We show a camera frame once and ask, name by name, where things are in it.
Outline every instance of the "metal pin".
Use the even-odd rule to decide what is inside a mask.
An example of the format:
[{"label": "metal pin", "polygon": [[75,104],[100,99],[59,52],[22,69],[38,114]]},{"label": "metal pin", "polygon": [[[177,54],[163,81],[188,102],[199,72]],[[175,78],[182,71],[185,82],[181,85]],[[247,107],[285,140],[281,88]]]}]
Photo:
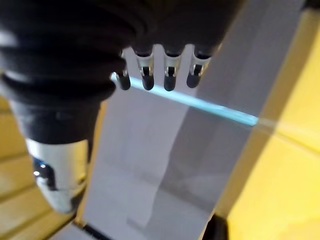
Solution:
[{"label": "metal pin", "polygon": [[176,86],[176,77],[180,67],[181,55],[164,53],[164,89],[172,91]]},{"label": "metal pin", "polygon": [[[121,57],[125,59],[125,55],[123,51],[121,52]],[[127,65],[125,66],[125,69],[122,72],[116,72],[115,76],[122,90],[128,90],[130,88],[131,83],[130,83]]]},{"label": "metal pin", "polygon": [[209,65],[210,60],[210,56],[202,56],[198,54],[196,50],[193,52],[190,71],[186,79],[186,84],[189,88],[195,88],[198,86],[202,75]]},{"label": "metal pin", "polygon": [[134,51],[142,76],[142,84],[145,90],[151,90],[155,85],[154,80],[154,51],[149,53]]}]

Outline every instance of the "yellow surface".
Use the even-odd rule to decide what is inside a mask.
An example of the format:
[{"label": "yellow surface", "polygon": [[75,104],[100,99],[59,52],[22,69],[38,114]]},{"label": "yellow surface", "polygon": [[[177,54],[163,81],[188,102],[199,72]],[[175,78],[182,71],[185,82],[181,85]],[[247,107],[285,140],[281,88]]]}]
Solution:
[{"label": "yellow surface", "polygon": [[34,186],[32,173],[32,161],[28,155],[0,162],[0,202],[14,193]]},{"label": "yellow surface", "polygon": [[106,111],[107,111],[107,102],[104,101],[104,102],[101,103],[100,112],[99,112],[99,115],[97,117],[97,121],[96,121],[96,124],[95,124],[94,141],[93,141],[94,142],[94,146],[93,146],[93,149],[92,149],[91,160],[90,160],[90,165],[89,165],[88,174],[87,174],[86,192],[85,192],[85,194],[83,196],[82,202],[81,202],[81,204],[80,204],[80,206],[78,208],[76,217],[74,219],[74,221],[76,221],[77,223],[81,223],[83,221],[83,216],[85,214],[86,203],[87,203],[88,194],[89,194],[89,188],[90,188],[92,176],[93,176],[93,173],[94,173],[94,167],[95,167],[95,163],[96,163],[96,159],[97,159],[99,143],[100,143],[100,136],[101,136],[101,132],[102,132],[102,126],[103,126],[103,123],[104,123]]},{"label": "yellow surface", "polygon": [[301,231],[295,239],[320,237],[319,186],[320,156],[272,136],[227,217],[229,239],[280,240],[297,226],[304,229],[300,225],[312,232]]},{"label": "yellow surface", "polygon": [[0,162],[3,158],[27,152],[24,138],[20,135],[15,117],[9,113],[0,114]]},{"label": "yellow surface", "polygon": [[44,240],[47,238],[48,233],[55,232],[56,229],[68,222],[70,217],[70,215],[60,215],[51,211],[12,236],[10,240]]},{"label": "yellow surface", "polygon": [[261,124],[320,153],[320,14],[304,13]]},{"label": "yellow surface", "polygon": [[2,202],[0,204],[0,238],[18,231],[19,227],[30,224],[29,221],[49,211],[51,211],[50,206],[36,186]]},{"label": "yellow surface", "polygon": [[305,10],[215,213],[230,240],[320,239],[320,14]]},{"label": "yellow surface", "polygon": [[0,111],[9,111],[10,107],[5,98],[0,96]]}]

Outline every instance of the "cyan light beam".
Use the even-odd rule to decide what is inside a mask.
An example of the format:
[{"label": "cyan light beam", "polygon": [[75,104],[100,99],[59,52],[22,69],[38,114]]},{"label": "cyan light beam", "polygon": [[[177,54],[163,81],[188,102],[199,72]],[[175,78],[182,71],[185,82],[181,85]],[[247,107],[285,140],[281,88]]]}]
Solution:
[{"label": "cyan light beam", "polygon": [[[116,76],[113,74],[112,79],[116,81]],[[142,81],[138,78],[130,76],[131,87],[146,91],[143,87]],[[247,114],[242,111],[234,110],[226,106],[218,105],[212,102],[208,102],[178,91],[166,91],[163,87],[154,85],[148,93],[163,97],[165,99],[170,99],[172,101],[185,104],[187,106],[205,111],[207,113],[217,115],[219,117],[236,121],[241,124],[248,126],[254,126],[258,122],[256,116]]]}]

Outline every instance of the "black pin tip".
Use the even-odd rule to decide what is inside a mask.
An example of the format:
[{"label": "black pin tip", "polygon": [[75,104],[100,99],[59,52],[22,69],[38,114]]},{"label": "black pin tip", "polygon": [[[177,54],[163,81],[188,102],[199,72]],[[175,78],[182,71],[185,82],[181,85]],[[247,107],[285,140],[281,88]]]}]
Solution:
[{"label": "black pin tip", "polygon": [[164,76],[163,82],[164,89],[168,92],[172,91],[176,87],[176,77],[175,76]]},{"label": "black pin tip", "polygon": [[118,78],[119,86],[122,90],[128,90],[131,86],[129,76],[119,76]]},{"label": "black pin tip", "polygon": [[186,79],[186,84],[189,88],[193,89],[199,85],[200,79],[201,79],[200,76],[191,75],[189,73],[189,75]]},{"label": "black pin tip", "polygon": [[142,84],[145,90],[151,90],[155,85],[154,76],[142,76]]}]

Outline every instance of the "yellow panel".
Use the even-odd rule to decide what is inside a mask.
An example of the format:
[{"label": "yellow panel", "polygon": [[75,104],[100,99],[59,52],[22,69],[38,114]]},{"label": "yellow panel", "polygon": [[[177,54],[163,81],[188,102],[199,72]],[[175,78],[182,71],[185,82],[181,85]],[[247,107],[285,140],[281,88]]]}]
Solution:
[{"label": "yellow panel", "polygon": [[28,155],[0,162],[0,202],[12,193],[35,185],[32,172]]},{"label": "yellow panel", "polygon": [[318,186],[320,155],[281,136],[270,137],[227,217],[229,239],[320,239]]},{"label": "yellow panel", "polygon": [[95,129],[94,129],[94,146],[92,149],[91,160],[90,160],[90,165],[89,165],[88,174],[87,174],[87,188],[75,217],[75,221],[78,223],[82,221],[83,215],[85,214],[85,208],[86,208],[86,203],[88,199],[88,192],[91,184],[92,175],[94,173],[94,167],[95,167],[96,158],[98,154],[100,136],[101,136],[102,126],[103,126],[105,115],[106,115],[106,109],[107,109],[107,102],[104,101],[100,105],[100,112],[99,112],[99,115],[95,124]]},{"label": "yellow panel", "polygon": [[260,123],[320,152],[320,14],[308,10]]},{"label": "yellow panel", "polygon": [[66,224],[71,219],[71,215],[61,215],[51,211],[38,221],[33,222],[18,234],[10,237],[10,240],[43,240]]},{"label": "yellow panel", "polygon": [[0,114],[0,146],[0,159],[27,152],[25,140],[18,130],[15,117],[9,113]]},{"label": "yellow panel", "polygon": [[51,211],[51,208],[37,187],[2,202],[0,204],[0,238],[18,231],[48,211]]},{"label": "yellow panel", "polygon": [[5,110],[5,111],[10,110],[10,106],[9,106],[7,100],[2,96],[0,96],[0,111],[1,110]]}]

